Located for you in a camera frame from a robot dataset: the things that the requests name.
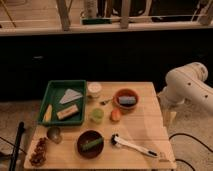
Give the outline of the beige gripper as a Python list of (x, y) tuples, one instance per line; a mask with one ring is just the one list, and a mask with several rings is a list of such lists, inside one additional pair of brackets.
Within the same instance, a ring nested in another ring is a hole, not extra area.
[(169, 128), (177, 114), (177, 112), (175, 111), (175, 106), (161, 102), (161, 110), (162, 110), (163, 124), (166, 128)]

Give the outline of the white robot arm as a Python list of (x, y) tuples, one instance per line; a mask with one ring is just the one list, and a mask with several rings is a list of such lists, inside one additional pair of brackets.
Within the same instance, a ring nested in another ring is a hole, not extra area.
[(162, 111), (163, 124), (168, 128), (177, 112), (176, 106), (190, 100), (213, 115), (213, 87), (205, 84), (208, 78), (206, 66), (192, 62), (170, 70), (166, 76), (166, 86), (157, 94)]

